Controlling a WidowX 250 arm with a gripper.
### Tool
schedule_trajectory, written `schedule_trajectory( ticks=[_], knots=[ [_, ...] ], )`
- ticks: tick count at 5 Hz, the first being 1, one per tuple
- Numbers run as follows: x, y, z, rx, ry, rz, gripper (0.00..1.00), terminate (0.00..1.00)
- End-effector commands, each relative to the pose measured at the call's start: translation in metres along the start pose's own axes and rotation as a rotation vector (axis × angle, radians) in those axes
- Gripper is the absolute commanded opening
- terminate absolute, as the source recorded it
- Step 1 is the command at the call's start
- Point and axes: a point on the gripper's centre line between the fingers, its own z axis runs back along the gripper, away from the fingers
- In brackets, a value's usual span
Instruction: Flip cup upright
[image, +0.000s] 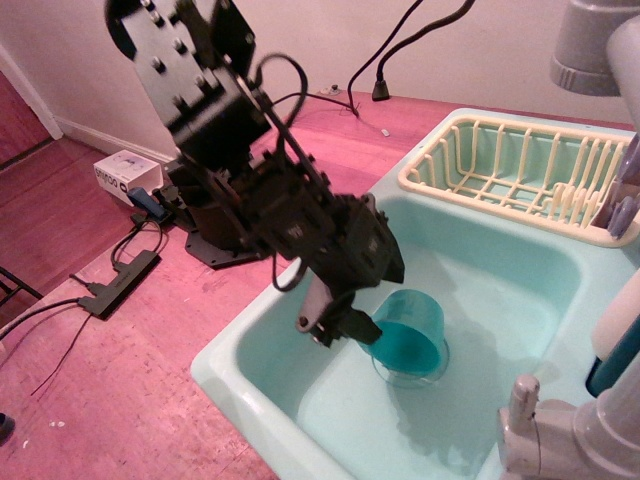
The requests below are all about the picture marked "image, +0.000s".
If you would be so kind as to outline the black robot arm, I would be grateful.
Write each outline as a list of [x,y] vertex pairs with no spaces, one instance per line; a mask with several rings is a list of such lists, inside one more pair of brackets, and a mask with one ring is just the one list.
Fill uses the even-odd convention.
[[353,302],[404,262],[372,195],[335,194],[262,90],[255,36],[230,1],[109,1],[105,23],[177,149],[162,196],[188,250],[215,267],[298,260],[312,282],[296,321],[323,345],[371,345],[380,327]]

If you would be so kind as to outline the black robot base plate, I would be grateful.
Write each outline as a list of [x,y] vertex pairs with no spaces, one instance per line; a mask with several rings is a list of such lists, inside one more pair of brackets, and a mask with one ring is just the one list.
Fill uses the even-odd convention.
[[255,262],[261,255],[241,245],[239,233],[220,203],[181,159],[165,165],[169,184],[159,194],[177,225],[187,232],[186,251],[213,269]]

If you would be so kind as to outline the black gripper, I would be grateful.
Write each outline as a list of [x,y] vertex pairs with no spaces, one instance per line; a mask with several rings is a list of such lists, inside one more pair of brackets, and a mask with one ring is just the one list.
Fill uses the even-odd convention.
[[326,347],[342,337],[372,345],[382,330],[353,306],[356,293],[383,281],[402,284],[405,264],[386,215],[371,194],[323,195],[287,162],[266,160],[239,177],[240,211],[258,238],[299,259],[314,276],[296,320]]

